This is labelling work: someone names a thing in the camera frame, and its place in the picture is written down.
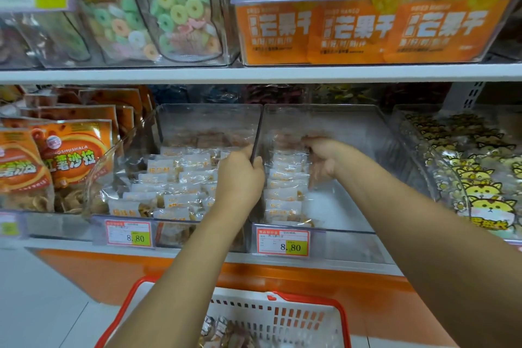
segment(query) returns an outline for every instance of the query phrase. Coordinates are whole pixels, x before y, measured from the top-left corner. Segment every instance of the white shelf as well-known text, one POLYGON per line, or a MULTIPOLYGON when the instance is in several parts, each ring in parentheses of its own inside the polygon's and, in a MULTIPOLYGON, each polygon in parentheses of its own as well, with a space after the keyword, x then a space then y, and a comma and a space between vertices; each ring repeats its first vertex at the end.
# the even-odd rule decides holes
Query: white shelf
POLYGON ((0 84, 271 84, 522 81, 522 63, 0 71, 0 84))

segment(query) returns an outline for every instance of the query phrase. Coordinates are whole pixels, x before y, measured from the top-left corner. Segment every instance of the forearm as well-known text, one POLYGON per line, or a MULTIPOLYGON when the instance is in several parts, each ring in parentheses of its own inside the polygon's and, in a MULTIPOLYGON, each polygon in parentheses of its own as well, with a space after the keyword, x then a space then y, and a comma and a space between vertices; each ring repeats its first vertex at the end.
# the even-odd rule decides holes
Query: forearm
POLYGON ((462 348, 515 344, 521 253, 395 179, 353 147, 336 149, 335 176, 462 348))
POLYGON ((193 348, 212 298, 219 273, 244 220, 238 210, 215 204, 196 228, 161 279, 141 301, 109 348, 193 348))

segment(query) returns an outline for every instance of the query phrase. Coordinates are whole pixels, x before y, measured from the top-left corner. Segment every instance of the shopping basket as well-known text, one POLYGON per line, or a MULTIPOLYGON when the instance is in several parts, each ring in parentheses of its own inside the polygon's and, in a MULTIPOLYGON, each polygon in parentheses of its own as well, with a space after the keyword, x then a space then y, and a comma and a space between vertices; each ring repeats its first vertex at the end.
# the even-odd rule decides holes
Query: shopping basket
MULTIPOLYGON (((157 278, 145 277, 134 284, 95 348, 105 346, 156 281, 157 278)), ((266 346, 263 342, 279 342, 313 348, 351 348, 346 314, 332 299, 216 287, 207 315, 225 316, 248 330, 262 346, 266 346)))

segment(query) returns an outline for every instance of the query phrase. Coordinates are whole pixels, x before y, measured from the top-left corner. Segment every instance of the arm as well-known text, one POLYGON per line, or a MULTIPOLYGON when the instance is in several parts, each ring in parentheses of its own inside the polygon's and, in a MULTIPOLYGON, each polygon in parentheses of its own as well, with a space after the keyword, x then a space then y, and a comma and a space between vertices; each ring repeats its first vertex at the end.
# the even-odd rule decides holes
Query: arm
POLYGON ((193 348, 230 245, 261 196, 261 157, 252 146, 219 166, 216 201, 161 279, 114 334, 107 348, 193 348))
POLYGON ((315 178, 335 177, 462 348, 517 346, 522 253, 395 179, 354 147, 307 139, 315 178))

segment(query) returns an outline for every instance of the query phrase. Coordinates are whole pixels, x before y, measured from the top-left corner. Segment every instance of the floor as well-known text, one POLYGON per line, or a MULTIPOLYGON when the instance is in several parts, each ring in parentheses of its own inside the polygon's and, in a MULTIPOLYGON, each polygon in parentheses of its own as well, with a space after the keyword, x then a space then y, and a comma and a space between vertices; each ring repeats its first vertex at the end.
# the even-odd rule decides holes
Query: floor
MULTIPOLYGON (((0 347, 93 348, 119 307, 99 304, 25 249, 0 249, 0 347)), ((351 336, 353 348, 435 348, 351 336)))

